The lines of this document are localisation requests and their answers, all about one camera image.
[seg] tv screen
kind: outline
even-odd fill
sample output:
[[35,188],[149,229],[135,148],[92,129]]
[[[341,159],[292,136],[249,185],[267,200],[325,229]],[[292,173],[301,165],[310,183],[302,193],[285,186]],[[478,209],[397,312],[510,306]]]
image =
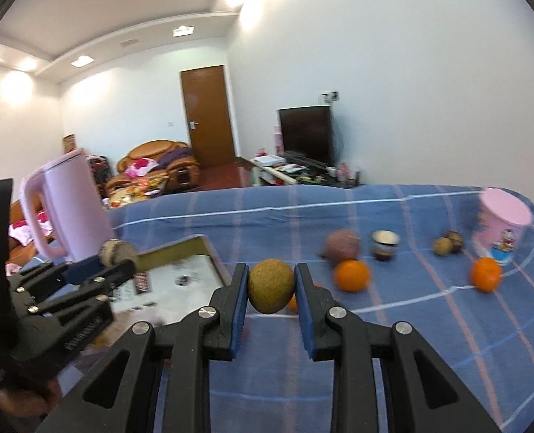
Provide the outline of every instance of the tv screen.
[[331,109],[328,105],[279,110],[286,153],[301,154],[326,165],[333,163]]

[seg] orange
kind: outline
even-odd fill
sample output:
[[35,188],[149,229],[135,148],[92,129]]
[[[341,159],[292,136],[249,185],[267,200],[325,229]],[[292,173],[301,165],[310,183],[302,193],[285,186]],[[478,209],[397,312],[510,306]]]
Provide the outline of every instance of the orange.
[[[321,286],[321,288],[323,288],[323,285],[321,285],[319,282],[313,282],[313,285],[315,286]],[[289,301],[289,304],[287,305],[287,307],[293,311],[293,312],[297,312],[297,299],[295,298],[295,294],[293,293],[293,297],[291,298],[291,300]]]
[[334,278],[341,291],[357,293],[371,282],[371,269],[358,260],[345,260],[335,267]]
[[501,283],[501,266],[491,257],[482,257],[473,264],[471,283],[482,292],[492,292]]

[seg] person's hand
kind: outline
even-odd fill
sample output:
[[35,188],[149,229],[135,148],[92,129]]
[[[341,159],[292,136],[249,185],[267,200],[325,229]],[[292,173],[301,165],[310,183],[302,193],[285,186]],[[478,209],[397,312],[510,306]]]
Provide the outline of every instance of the person's hand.
[[48,414],[62,399],[58,381],[53,379],[47,384],[49,395],[41,397],[31,391],[18,389],[0,390],[0,409],[9,415],[19,418],[40,417]]

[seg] wall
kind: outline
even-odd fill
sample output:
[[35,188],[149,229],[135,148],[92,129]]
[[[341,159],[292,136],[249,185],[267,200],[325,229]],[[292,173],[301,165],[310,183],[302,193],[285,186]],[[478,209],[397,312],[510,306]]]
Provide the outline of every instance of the wall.
[[14,179],[13,200],[24,176],[62,154],[62,137],[58,87],[0,68],[0,179]]
[[229,35],[243,155],[276,109],[339,91],[344,158],[373,183],[534,200],[534,13],[524,0],[249,0]]
[[[223,38],[166,45],[100,65],[61,86],[65,132],[113,167],[149,140],[190,143],[180,72],[216,65],[227,65]],[[230,95],[228,69],[225,77]],[[236,142],[235,125],[233,135]]]

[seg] blue checkered tablecloth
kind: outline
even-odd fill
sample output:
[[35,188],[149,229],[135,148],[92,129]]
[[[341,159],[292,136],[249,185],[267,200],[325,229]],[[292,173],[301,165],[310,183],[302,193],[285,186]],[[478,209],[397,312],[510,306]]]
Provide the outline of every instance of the blue checkered tablecloth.
[[[532,208],[529,200],[522,199]],[[118,237],[139,250],[205,234],[226,266],[264,258],[306,262],[313,280],[363,319],[412,323],[453,367],[505,432],[520,433],[534,418],[534,224],[504,268],[497,291],[468,281],[476,254],[478,189],[442,186],[362,186],[345,191],[288,186],[164,196],[109,213]],[[373,283],[359,294],[338,291],[332,267],[318,257],[326,236],[354,228]],[[401,236],[397,257],[376,262],[370,235]],[[456,229],[465,251],[445,258],[433,241]],[[233,363],[211,366],[211,414],[217,433],[328,432],[332,363],[313,363],[299,321],[286,310],[248,310],[250,337]],[[377,381],[378,398],[382,385]],[[386,431],[380,401],[381,429]]]

